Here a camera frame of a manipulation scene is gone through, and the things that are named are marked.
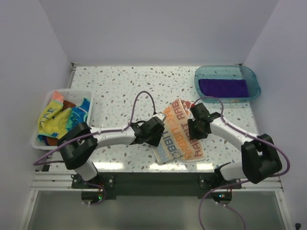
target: purple cable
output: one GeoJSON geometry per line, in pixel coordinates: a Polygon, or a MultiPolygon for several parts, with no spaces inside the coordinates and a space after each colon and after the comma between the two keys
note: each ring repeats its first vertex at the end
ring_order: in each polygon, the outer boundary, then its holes
{"type": "Polygon", "coordinates": [[[85,180],[81,177],[81,175],[79,175],[79,176],[80,176],[81,180],[82,180],[84,183],[86,183],[86,184],[88,184],[88,185],[90,185],[90,186],[93,186],[93,187],[102,189],[102,192],[103,192],[102,199],[100,199],[100,200],[99,200],[98,202],[96,202],[96,203],[92,203],[92,204],[90,203],[89,205],[99,205],[99,204],[101,204],[101,203],[106,199],[106,190],[105,190],[105,188],[104,188],[102,185],[97,185],[97,184],[89,183],[89,182],[85,181],[85,180]]]}
{"type": "Polygon", "coordinates": [[[154,106],[154,107],[153,107],[153,114],[156,114],[156,111],[155,111],[155,104],[154,104],[154,99],[153,99],[153,97],[152,97],[151,94],[148,93],[147,91],[141,91],[141,92],[139,92],[139,93],[136,95],[136,97],[135,97],[135,99],[134,99],[133,106],[132,106],[132,112],[131,112],[131,118],[130,118],[129,123],[127,124],[127,126],[126,126],[125,128],[123,128],[123,129],[108,129],[108,130],[103,130],[103,131],[101,131],[100,133],[99,133],[99,132],[89,133],[89,134],[85,134],[85,135],[76,137],[76,138],[74,138],[74,139],[71,139],[71,140],[69,140],[69,141],[67,141],[67,142],[65,142],[65,143],[63,143],[63,144],[61,144],[61,145],[58,146],[57,148],[55,148],[55,149],[49,151],[49,152],[46,153],[44,156],[41,156],[40,158],[38,158],[38,159],[33,163],[33,165],[34,165],[34,166],[37,166],[37,165],[50,164],[50,163],[60,163],[60,162],[62,163],[63,161],[47,161],[47,162],[41,162],[41,161],[42,161],[43,159],[45,159],[46,157],[50,156],[51,154],[53,154],[54,152],[59,151],[59,150],[60,150],[61,148],[63,148],[64,146],[69,145],[69,144],[71,144],[71,143],[73,143],[73,142],[75,142],[75,141],[82,140],[82,139],[88,138],[88,137],[90,137],[90,136],[94,136],[94,135],[96,135],[96,134],[111,133],[111,132],[122,132],[122,131],[127,130],[127,129],[130,127],[130,125],[131,125],[131,123],[132,123],[132,120],[133,120],[136,102],[137,102],[139,96],[140,96],[142,93],[146,93],[146,94],[148,94],[148,95],[150,96],[150,98],[151,98],[151,100],[152,100],[152,102],[153,102],[153,106],[154,106]]]}
{"type": "MultiPolygon", "coordinates": [[[[202,205],[202,203],[204,202],[204,200],[207,198],[207,196],[209,196],[210,193],[212,193],[212,192],[214,192],[214,191],[216,191],[216,190],[218,190],[218,189],[224,189],[224,188],[228,188],[228,187],[231,187],[231,186],[236,186],[236,185],[244,184],[244,183],[247,183],[247,182],[249,182],[249,180],[241,181],[241,182],[239,182],[239,183],[234,183],[234,184],[226,184],[226,185],[223,185],[223,186],[220,186],[220,187],[217,187],[217,188],[214,188],[214,189],[210,190],[209,192],[207,192],[207,193],[203,196],[203,198],[201,199],[200,205],[198,206],[198,220],[199,220],[199,222],[200,222],[201,227],[202,227],[203,230],[206,230],[206,229],[205,229],[205,227],[204,227],[204,225],[203,225],[203,223],[202,223],[202,220],[201,220],[201,205],[202,205]]],[[[240,219],[241,219],[242,222],[243,222],[244,230],[246,230],[246,223],[245,223],[243,217],[241,216],[241,214],[238,213],[238,211],[234,210],[232,207],[229,207],[229,206],[227,206],[227,205],[225,205],[225,207],[228,208],[228,209],[230,209],[230,210],[232,210],[232,211],[234,211],[235,213],[237,213],[237,215],[240,217],[240,219]]]]}
{"type": "MultiPolygon", "coordinates": [[[[238,132],[238,133],[240,133],[240,134],[246,135],[247,137],[249,137],[249,138],[251,138],[251,139],[254,139],[254,140],[257,140],[257,141],[259,141],[259,142],[262,142],[262,143],[264,143],[264,144],[266,144],[266,145],[269,145],[269,146],[273,147],[274,149],[276,149],[277,151],[279,151],[279,152],[282,154],[282,156],[285,158],[285,160],[286,160],[286,162],[287,162],[287,167],[286,167],[286,169],[285,169],[284,172],[282,172],[282,173],[280,173],[280,174],[274,174],[274,175],[272,175],[271,177],[282,176],[282,175],[285,175],[286,173],[289,172],[289,170],[290,170],[290,160],[289,160],[289,158],[287,157],[287,155],[286,155],[279,147],[275,146],[274,144],[272,144],[272,143],[270,143],[270,142],[268,142],[268,141],[262,140],[262,139],[260,139],[260,138],[253,137],[253,136],[250,135],[250,134],[246,134],[246,133],[242,132],[240,129],[238,129],[238,128],[236,128],[236,127],[234,127],[234,126],[232,126],[231,124],[229,124],[229,123],[226,122],[226,120],[224,119],[224,115],[223,115],[223,112],[224,112],[224,104],[223,104],[223,102],[222,102],[220,99],[218,99],[218,98],[216,98],[216,97],[205,96],[205,97],[201,97],[201,98],[197,99],[193,104],[195,105],[196,102],[198,102],[198,101],[201,100],[201,99],[205,99],[205,98],[216,99],[216,100],[221,104],[221,106],[222,106],[222,108],[221,108],[221,120],[222,120],[227,126],[229,126],[231,129],[233,129],[234,131],[236,131],[236,132],[238,132]]],[[[228,188],[228,187],[231,187],[231,186],[234,186],[234,185],[244,184],[244,183],[247,183],[247,182],[249,182],[249,180],[242,181],[242,182],[235,183],[235,184],[223,185],[223,186],[217,187],[217,188],[215,188],[215,189],[212,189],[211,191],[207,192],[207,193],[204,195],[204,197],[201,199],[200,205],[199,205],[199,207],[198,207],[198,219],[199,219],[200,225],[201,225],[201,227],[202,227],[203,230],[205,230],[205,227],[204,227],[204,225],[203,225],[203,223],[202,223],[202,221],[201,221],[201,205],[202,205],[203,201],[205,200],[205,198],[206,198],[210,193],[212,193],[212,192],[215,191],[215,190],[224,189],[224,188],[228,188]]],[[[241,214],[238,213],[238,212],[237,212],[235,209],[233,209],[232,207],[229,207],[229,206],[227,206],[227,205],[225,205],[225,207],[228,208],[228,209],[230,209],[230,210],[232,210],[233,212],[235,212],[235,213],[240,217],[240,219],[241,219],[242,222],[243,222],[244,230],[246,230],[246,223],[245,223],[243,217],[241,216],[241,214]]]]}

